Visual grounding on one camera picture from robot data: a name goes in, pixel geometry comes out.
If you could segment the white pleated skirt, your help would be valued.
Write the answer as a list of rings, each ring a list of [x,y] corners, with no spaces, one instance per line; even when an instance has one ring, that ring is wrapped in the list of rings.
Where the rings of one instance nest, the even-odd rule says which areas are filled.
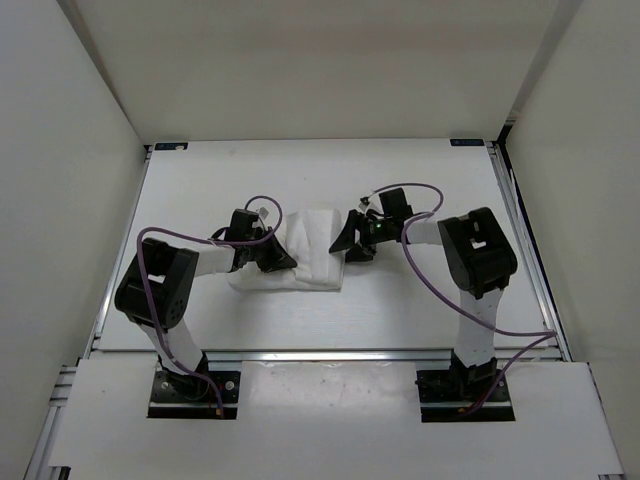
[[[297,262],[293,269],[264,273],[251,263],[226,276],[239,291],[332,291],[343,282],[344,258],[329,252],[342,229],[337,209],[305,209],[288,214],[276,233]]]

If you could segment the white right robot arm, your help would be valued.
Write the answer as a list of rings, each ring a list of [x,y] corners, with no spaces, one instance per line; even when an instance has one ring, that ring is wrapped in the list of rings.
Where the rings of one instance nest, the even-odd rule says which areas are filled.
[[[497,311],[518,267],[514,250],[488,207],[435,221],[444,203],[443,192],[435,186],[402,182],[372,194],[381,207],[374,207],[370,196],[361,198],[329,252],[342,253],[347,263],[363,263],[374,259],[379,244],[390,241],[400,243],[405,253],[416,244],[443,248],[460,302],[449,301],[432,284],[427,288],[460,315],[452,350],[452,363],[459,368],[450,373],[449,387],[458,398],[470,400],[485,387],[481,369],[495,369]]]

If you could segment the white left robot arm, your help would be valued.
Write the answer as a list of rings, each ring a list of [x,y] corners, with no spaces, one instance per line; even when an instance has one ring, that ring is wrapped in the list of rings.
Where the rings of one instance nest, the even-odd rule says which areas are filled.
[[[115,295],[115,307],[151,340],[161,367],[176,374],[175,388],[188,400],[206,395],[210,377],[205,354],[195,344],[184,316],[194,280],[255,266],[261,273],[289,272],[297,261],[286,252],[263,216],[233,212],[230,224],[195,248],[178,248],[141,232],[136,254]]]

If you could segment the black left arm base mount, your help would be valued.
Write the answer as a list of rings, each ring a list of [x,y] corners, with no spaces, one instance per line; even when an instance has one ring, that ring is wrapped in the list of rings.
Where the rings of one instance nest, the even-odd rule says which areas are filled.
[[[149,396],[147,417],[151,419],[235,420],[241,385],[241,371],[209,367],[209,377],[216,384],[223,407],[210,384],[201,379],[155,368]]]

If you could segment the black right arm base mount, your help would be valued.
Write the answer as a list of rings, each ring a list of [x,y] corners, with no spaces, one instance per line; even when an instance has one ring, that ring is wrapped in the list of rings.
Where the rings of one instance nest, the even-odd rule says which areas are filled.
[[[417,370],[415,384],[422,423],[516,420],[506,375],[495,357],[466,367],[452,352],[447,368]]]

